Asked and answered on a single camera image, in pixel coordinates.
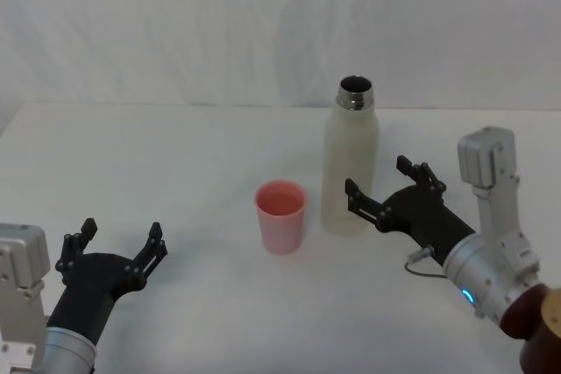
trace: brown object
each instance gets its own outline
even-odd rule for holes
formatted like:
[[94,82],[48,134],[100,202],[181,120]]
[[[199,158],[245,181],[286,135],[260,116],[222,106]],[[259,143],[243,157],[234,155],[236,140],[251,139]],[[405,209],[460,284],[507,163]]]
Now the brown object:
[[549,292],[540,284],[522,294],[502,316],[501,330],[514,339],[528,340],[542,322],[542,302]]
[[561,289],[545,297],[541,317],[537,331],[522,348],[520,365],[525,374],[560,374]]

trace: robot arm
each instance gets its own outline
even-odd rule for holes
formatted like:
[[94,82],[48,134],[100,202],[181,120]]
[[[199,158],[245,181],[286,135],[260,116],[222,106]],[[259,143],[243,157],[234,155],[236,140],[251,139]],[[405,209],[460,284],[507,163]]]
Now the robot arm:
[[[549,302],[551,312],[555,308],[561,313],[561,297],[552,299],[550,289],[539,280],[539,260],[520,230],[514,133],[487,127],[462,138],[458,155],[462,180],[472,184],[478,198],[481,233],[475,233],[444,205],[445,185],[429,166],[413,166],[405,157],[397,159],[397,168],[414,186],[380,204],[347,180],[349,210],[382,232],[397,230],[410,235],[422,250],[409,257],[409,262],[433,257],[478,317],[488,317],[505,334],[527,340],[521,356],[524,372],[558,373],[554,362],[561,354],[561,333],[556,335],[550,328],[552,321],[544,322],[543,306]],[[549,348],[536,339],[536,332],[543,331],[552,338]],[[546,356],[545,348],[554,351]],[[538,360],[545,368],[535,370]]]
[[116,301],[143,289],[167,254],[157,222],[134,259],[84,254],[96,231],[89,218],[80,233],[65,236],[55,267],[67,288],[46,328],[39,296],[49,270],[45,233],[39,227],[0,225],[0,374],[93,372],[96,344]]

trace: bottle opening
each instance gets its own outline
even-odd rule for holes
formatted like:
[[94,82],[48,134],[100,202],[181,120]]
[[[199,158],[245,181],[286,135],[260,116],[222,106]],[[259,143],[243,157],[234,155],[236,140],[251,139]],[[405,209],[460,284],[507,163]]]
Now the bottle opening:
[[362,93],[372,89],[372,83],[364,76],[347,76],[341,81],[341,88],[348,92]]

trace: blue indicator light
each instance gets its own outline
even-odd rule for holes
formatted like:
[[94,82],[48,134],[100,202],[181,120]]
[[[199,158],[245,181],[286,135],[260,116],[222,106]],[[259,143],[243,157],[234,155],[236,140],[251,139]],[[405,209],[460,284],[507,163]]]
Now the blue indicator light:
[[467,289],[462,289],[462,294],[470,301],[472,304],[475,304],[475,299],[473,298],[472,293],[470,293]]

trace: cup rim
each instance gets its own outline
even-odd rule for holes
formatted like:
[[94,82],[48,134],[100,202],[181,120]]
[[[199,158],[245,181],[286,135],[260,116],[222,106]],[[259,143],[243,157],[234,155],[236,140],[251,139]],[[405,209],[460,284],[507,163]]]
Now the cup rim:
[[[266,211],[257,203],[257,199],[258,199],[259,195],[260,195],[261,193],[263,193],[263,191],[264,191],[266,188],[269,188],[270,186],[273,186],[273,185],[275,185],[275,184],[289,184],[289,185],[291,185],[292,187],[295,187],[296,190],[302,195],[303,203],[302,203],[302,205],[301,205],[295,212],[292,212],[292,213],[286,214],[286,215],[273,215],[273,214],[270,214],[270,213],[266,212]],[[268,181],[267,183],[263,184],[262,186],[260,186],[260,187],[257,189],[257,191],[255,192],[255,195],[253,196],[253,204],[255,205],[255,208],[256,208],[259,212],[261,212],[261,213],[267,215],[267,217],[274,218],[274,219],[287,218],[287,217],[289,217],[289,216],[299,214],[299,213],[303,212],[304,210],[306,210],[306,207],[308,206],[308,193],[306,193],[306,189],[305,189],[304,187],[302,187],[300,184],[296,183],[295,181],[287,180],[287,179],[271,180],[271,181]]]

